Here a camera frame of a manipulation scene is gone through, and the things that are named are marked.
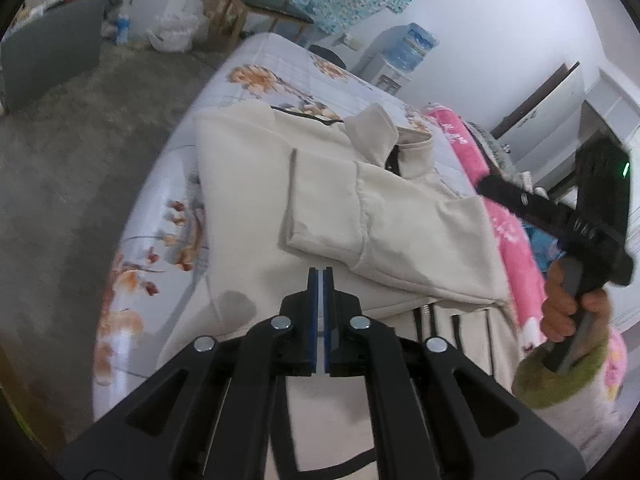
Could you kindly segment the green fuzzy sleeve forearm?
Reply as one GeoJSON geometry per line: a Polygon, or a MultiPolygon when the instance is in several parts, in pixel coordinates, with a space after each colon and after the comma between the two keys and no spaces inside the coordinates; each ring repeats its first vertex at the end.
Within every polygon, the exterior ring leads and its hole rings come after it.
{"type": "Polygon", "coordinates": [[[610,341],[605,338],[564,375],[542,364],[544,350],[533,351],[518,366],[513,395],[578,449],[592,468],[623,429],[605,383],[610,341]]]}

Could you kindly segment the person right hand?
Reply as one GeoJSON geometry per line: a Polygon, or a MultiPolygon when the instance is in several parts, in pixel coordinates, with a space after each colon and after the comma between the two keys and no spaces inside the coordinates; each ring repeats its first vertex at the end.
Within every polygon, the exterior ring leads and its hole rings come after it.
{"type": "Polygon", "coordinates": [[[542,304],[542,320],[540,330],[548,340],[559,344],[576,332],[576,323],[572,316],[578,308],[592,314],[592,324],[589,332],[576,347],[576,353],[587,354],[597,348],[603,341],[608,340],[612,306],[608,294],[603,289],[595,289],[577,300],[564,289],[565,260],[552,263],[549,268],[544,291],[547,299],[542,304]]]}

